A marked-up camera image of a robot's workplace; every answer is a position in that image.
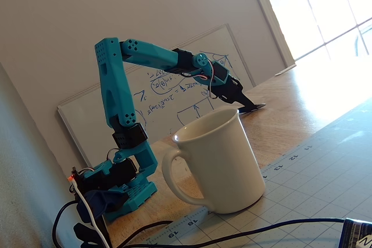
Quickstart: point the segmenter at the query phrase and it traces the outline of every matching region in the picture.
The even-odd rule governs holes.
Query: ceramic mug
[[[262,196],[265,183],[237,109],[211,112],[178,130],[172,140],[178,150],[165,155],[162,171],[179,199],[217,213],[233,213]],[[185,159],[203,199],[187,195],[176,184],[171,164],[177,156]]]

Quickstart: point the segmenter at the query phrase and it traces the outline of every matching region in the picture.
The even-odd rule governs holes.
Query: table surface
[[[273,77],[246,93],[255,103],[266,107],[241,116],[241,121],[260,167],[274,161],[316,131],[336,120],[371,96],[372,59],[345,62],[301,64]],[[167,137],[152,145],[159,162],[149,177],[158,187],[137,211],[108,224],[113,247],[144,225],[161,220],[177,220],[198,206],[179,200],[166,185],[161,163],[164,154],[176,145]],[[202,197],[185,161],[173,162],[173,174],[188,194]],[[147,238],[158,229],[138,235],[133,243]]]

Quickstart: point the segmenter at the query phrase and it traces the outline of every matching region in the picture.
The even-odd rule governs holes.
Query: gray cutting mat
[[[262,169],[262,176],[266,191],[254,206],[225,215],[201,207],[146,242],[192,245],[300,218],[372,221],[372,99]],[[342,224],[296,224],[218,246],[331,248],[341,231]]]

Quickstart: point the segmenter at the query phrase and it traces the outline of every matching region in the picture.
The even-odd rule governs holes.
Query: white wall
[[[47,143],[0,65],[0,247],[54,247],[59,209],[74,196]],[[76,205],[58,225],[62,247],[80,247]]]
[[[56,106],[99,83],[94,45],[104,37],[171,48],[229,23],[255,83],[284,68],[257,0],[0,2],[2,64],[66,174],[83,163]]]

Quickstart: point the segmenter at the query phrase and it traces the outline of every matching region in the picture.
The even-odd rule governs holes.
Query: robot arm
[[[106,122],[115,131],[113,138],[119,151],[115,153],[113,162],[104,161],[93,171],[83,174],[74,170],[73,177],[80,191],[99,204],[95,206],[101,209],[97,215],[104,212],[109,220],[136,210],[156,192],[155,184],[147,177],[155,172],[158,162],[146,132],[136,120],[123,62],[169,73],[187,73],[201,84],[208,85],[209,90],[221,100],[242,103],[241,112],[251,112],[262,106],[253,104],[242,93],[242,85],[229,74],[229,70],[218,62],[210,61],[204,53],[193,55],[181,49],[169,51],[134,39],[119,42],[117,38],[103,39],[96,44],[95,52]],[[139,165],[138,171],[131,156]],[[82,220],[89,220],[82,205],[78,206],[78,211]]]

